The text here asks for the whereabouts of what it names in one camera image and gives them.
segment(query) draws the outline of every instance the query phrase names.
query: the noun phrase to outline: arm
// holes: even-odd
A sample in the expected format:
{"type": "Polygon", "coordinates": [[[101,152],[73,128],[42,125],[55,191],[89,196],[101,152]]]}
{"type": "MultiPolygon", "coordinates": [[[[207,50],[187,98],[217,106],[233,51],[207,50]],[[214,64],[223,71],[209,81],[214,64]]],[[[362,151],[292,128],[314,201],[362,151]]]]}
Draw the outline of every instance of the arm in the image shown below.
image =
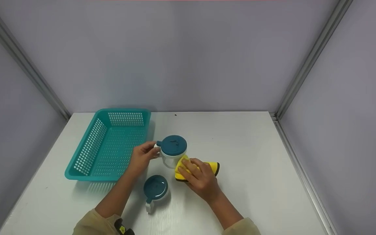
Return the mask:
{"type": "Polygon", "coordinates": [[[179,172],[188,180],[188,187],[209,204],[223,229],[243,220],[243,216],[221,191],[217,178],[208,163],[201,162],[199,159],[191,159],[191,162],[183,160],[182,163],[192,173],[188,173],[182,167],[178,168],[179,172]]]}
{"type": "Polygon", "coordinates": [[[154,148],[155,141],[146,142],[134,147],[127,170],[120,177],[110,192],[95,207],[102,217],[108,218],[114,214],[121,216],[137,178],[146,170],[149,161],[155,158],[160,148],[154,148]]]}

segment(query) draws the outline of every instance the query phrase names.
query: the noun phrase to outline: mug lid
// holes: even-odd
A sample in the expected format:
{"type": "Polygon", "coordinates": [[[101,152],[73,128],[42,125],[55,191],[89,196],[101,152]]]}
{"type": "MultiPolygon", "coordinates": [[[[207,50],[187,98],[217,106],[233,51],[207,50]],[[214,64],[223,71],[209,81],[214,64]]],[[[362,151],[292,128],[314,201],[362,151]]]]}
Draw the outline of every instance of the mug lid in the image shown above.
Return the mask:
{"type": "Polygon", "coordinates": [[[152,202],[152,200],[161,199],[163,196],[165,196],[167,189],[167,181],[161,175],[149,177],[143,186],[143,192],[145,192],[145,195],[148,198],[148,203],[152,202]]]}
{"type": "Polygon", "coordinates": [[[157,141],[156,145],[160,146],[161,151],[169,156],[177,156],[187,150],[187,141],[179,135],[169,135],[162,141],[157,141]]]}

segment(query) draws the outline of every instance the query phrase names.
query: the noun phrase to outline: basket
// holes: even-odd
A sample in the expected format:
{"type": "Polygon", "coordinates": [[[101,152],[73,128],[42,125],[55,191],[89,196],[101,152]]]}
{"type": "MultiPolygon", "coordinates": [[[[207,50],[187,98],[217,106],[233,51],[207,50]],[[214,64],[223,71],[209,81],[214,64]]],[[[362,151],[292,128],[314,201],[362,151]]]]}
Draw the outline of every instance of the basket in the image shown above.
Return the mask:
{"type": "Polygon", "coordinates": [[[150,111],[98,110],[78,145],[65,177],[69,180],[116,181],[130,162],[133,147],[146,141],[150,111]]]}

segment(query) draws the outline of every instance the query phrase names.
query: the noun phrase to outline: gray wall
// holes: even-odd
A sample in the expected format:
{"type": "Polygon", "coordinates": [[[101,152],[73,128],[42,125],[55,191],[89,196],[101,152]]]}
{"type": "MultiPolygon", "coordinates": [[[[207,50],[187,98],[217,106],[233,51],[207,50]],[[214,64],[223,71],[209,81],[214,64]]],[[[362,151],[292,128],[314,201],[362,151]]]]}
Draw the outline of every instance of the gray wall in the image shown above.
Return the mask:
{"type": "Polygon", "coordinates": [[[336,0],[0,0],[71,112],[275,111],[336,0]]]}
{"type": "Polygon", "coordinates": [[[376,234],[376,1],[354,1],[281,122],[339,234],[376,234]]]}
{"type": "Polygon", "coordinates": [[[0,45],[0,226],[64,125],[0,45]]]}

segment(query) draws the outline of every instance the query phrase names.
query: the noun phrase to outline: sleeve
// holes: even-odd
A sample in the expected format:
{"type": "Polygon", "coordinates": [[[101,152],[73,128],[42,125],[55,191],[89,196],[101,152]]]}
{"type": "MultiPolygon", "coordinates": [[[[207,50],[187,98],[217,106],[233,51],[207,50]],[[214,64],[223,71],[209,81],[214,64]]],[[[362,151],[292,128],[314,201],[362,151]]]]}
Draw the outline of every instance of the sleeve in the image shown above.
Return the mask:
{"type": "Polygon", "coordinates": [[[116,214],[103,218],[95,209],[92,209],[76,224],[73,235],[117,235],[118,231],[114,223],[119,218],[120,216],[116,214]]]}
{"type": "Polygon", "coordinates": [[[260,235],[258,227],[249,218],[236,222],[223,231],[222,235],[260,235]]]}

